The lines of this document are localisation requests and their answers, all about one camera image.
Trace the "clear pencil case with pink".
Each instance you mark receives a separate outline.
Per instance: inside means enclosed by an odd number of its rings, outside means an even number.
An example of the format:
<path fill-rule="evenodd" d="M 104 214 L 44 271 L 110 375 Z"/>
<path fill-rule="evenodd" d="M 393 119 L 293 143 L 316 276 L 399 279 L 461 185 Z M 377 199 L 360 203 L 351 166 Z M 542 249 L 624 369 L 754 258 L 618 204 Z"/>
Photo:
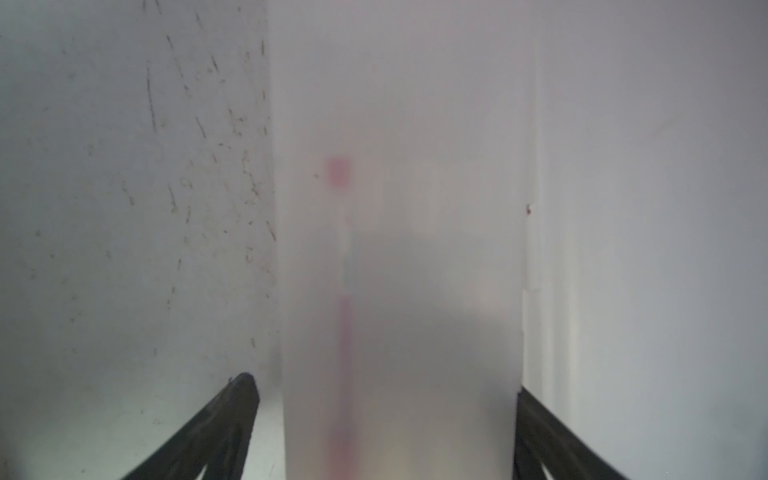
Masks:
<path fill-rule="evenodd" d="M 272 1 L 285 473 L 508 479 L 529 1 Z"/>

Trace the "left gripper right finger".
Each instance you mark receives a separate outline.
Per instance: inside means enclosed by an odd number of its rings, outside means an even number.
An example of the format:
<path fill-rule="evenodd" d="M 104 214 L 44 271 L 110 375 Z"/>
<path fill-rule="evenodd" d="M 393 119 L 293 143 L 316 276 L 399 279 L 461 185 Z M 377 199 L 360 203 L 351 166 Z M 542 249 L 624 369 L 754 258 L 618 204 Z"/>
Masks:
<path fill-rule="evenodd" d="M 533 394 L 517 396 L 513 479 L 625 480 Z"/>

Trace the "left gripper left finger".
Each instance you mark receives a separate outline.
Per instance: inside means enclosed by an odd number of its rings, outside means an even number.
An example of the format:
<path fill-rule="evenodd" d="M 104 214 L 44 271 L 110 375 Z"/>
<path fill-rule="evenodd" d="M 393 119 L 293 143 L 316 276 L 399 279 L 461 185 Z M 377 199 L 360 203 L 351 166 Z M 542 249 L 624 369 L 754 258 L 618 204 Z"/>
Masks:
<path fill-rule="evenodd" d="M 259 404 L 254 377 L 237 375 L 126 478 L 240 479 Z"/>

